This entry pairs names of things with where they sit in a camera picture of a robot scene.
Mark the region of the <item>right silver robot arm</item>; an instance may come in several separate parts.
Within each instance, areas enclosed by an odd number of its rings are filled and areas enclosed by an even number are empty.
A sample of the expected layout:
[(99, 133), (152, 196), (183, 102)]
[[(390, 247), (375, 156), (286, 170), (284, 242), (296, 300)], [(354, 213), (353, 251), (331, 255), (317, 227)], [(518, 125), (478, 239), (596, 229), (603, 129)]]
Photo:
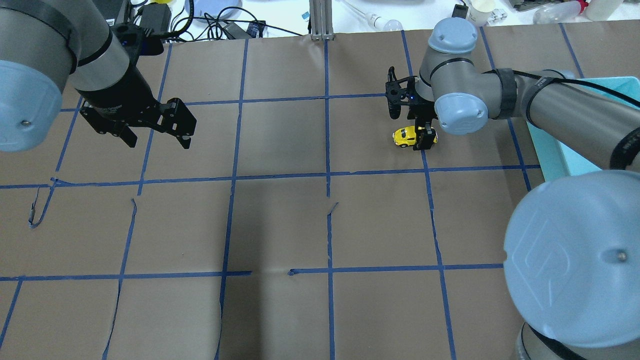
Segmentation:
[(528, 123), (545, 182), (507, 225), (503, 273), (524, 319), (515, 360), (639, 358), (639, 102), (609, 81), (570, 71), (480, 72), (478, 31), (439, 21), (418, 74), (388, 70), (390, 117), (414, 120), (414, 150), (438, 139), (432, 121), (468, 135), (490, 119)]

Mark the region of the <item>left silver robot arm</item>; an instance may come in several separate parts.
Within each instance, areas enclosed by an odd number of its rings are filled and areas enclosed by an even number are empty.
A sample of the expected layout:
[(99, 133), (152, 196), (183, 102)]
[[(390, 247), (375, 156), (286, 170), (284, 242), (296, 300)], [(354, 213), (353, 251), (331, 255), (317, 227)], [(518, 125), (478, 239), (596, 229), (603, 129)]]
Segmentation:
[(163, 41), (185, 28), (110, 26), (91, 0), (3, 0), (0, 7), (2, 152), (45, 141), (67, 85), (82, 96), (80, 114), (96, 133), (134, 148), (133, 128), (149, 128), (190, 147), (194, 115), (180, 98), (158, 101), (137, 68), (139, 57), (161, 54)]

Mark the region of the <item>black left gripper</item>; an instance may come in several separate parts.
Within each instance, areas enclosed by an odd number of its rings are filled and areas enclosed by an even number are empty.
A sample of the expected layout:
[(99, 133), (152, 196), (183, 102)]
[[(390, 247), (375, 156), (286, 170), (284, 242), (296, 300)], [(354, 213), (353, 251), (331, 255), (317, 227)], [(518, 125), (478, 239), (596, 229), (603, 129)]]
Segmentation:
[(150, 128), (156, 132), (168, 133), (176, 137), (183, 149), (189, 150), (191, 136), (195, 133), (197, 119), (180, 98), (171, 98), (162, 104), (154, 101), (141, 109), (124, 111), (123, 108), (111, 114), (99, 111), (84, 101), (80, 114), (89, 125), (100, 134), (110, 133), (121, 139), (129, 148), (135, 148), (138, 137), (132, 127)]

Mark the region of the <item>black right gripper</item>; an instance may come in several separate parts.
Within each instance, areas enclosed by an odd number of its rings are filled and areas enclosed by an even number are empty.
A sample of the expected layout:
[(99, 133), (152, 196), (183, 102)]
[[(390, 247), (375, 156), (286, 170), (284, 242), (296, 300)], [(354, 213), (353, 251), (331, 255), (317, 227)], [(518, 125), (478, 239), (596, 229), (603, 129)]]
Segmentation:
[[(428, 100), (418, 92), (418, 84), (422, 83), (419, 76), (407, 76), (402, 79), (396, 77), (395, 68), (388, 69), (385, 83), (385, 96), (388, 113), (391, 119), (397, 120), (402, 113), (402, 106), (408, 107), (407, 119), (418, 123), (432, 123), (438, 119), (435, 111), (435, 101)], [(430, 150), (435, 144), (435, 129), (432, 126), (414, 126), (414, 151)]]

